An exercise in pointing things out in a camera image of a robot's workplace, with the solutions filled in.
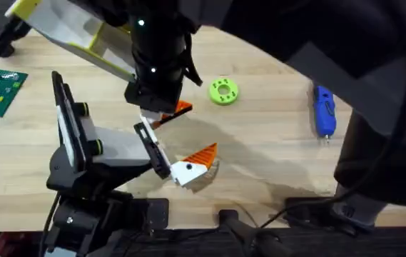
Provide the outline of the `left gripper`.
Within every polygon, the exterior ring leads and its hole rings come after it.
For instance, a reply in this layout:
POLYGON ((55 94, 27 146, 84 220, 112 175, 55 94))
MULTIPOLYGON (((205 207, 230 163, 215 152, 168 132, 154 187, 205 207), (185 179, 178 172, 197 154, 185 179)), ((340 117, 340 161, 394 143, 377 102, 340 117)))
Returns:
POLYGON ((218 153, 217 143, 212 143, 171 165, 154 133, 154 128, 162 119, 162 113, 141 109, 139 119, 133 126, 133 133, 102 128, 94 125, 86 106, 81 116, 82 126, 87 138, 96 139, 96 145, 100 148, 99 155, 94 156, 93 161, 114 168, 150 164, 161 178, 171 175, 182 187, 209 172, 218 153))

